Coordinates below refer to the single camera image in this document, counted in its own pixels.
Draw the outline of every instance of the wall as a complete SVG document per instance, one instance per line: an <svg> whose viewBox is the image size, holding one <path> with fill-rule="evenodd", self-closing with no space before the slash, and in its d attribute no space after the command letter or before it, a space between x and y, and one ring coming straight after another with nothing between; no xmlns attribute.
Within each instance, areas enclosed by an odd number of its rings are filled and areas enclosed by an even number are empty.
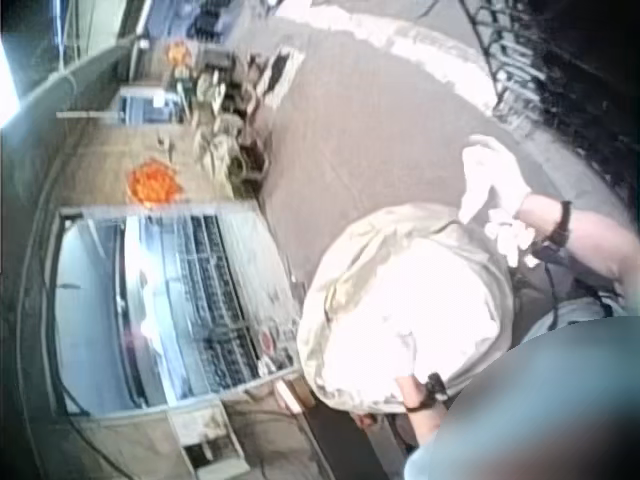
<svg viewBox="0 0 640 480"><path fill-rule="evenodd" d="M56 112L106 105L118 85L115 69L131 43L123 40L53 75L2 129L2 428L12 439L3 453L12 460L14 478L38 478L27 425L49 415L39 321L46 308L43 265L49 236L42 232L50 231L57 205L46 193L62 153L74 148L86 127L83 120L57 120Z"/></svg>

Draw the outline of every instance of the bag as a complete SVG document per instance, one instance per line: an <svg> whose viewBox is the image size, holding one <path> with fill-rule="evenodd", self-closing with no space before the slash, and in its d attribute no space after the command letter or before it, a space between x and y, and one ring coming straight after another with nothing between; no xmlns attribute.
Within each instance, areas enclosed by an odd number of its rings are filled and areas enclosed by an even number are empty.
<svg viewBox="0 0 640 480"><path fill-rule="evenodd" d="M506 263L457 210L409 204L348 227L327 250L304 303L297 344L305 377L329 406L402 413L390 332L411 333L415 375L450 395L511 344Z"/></svg>

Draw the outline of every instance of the white painted line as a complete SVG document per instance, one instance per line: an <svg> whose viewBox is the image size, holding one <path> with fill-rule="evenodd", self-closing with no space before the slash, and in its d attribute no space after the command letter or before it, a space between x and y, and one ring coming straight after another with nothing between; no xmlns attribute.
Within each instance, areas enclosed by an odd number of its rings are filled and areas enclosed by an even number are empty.
<svg viewBox="0 0 640 480"><path fill-rule="evenodd" d="M496 103L484 59L445 35L383 17L351 14L336 6L312 7L309 0L288 0L277 16L317 30L348 32L384 52L418 65L490 117Z"/></svg>

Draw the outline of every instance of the glass panel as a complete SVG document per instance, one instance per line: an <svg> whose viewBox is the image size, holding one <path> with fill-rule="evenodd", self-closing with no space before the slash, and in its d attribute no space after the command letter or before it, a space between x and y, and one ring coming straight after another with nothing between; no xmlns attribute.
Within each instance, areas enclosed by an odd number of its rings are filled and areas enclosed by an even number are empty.
<svg viewBox="0 0 640 480"><path fill-rule="evenodd" d="M63 237L57 365L69 411L151 407L258 376L215 216L79 220Z"/></svg>

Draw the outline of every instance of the pile of oranges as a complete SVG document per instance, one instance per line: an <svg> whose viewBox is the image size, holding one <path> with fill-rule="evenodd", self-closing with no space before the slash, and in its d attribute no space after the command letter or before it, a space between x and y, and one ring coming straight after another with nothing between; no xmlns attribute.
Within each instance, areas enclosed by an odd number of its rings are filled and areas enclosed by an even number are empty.
<svg viewBox="0 0 640 480"><path fill-rule="evenodd" d="M145 207L173 202L182 193L176 171L156 158L149 158L127 176L129 195Z"/></svg>

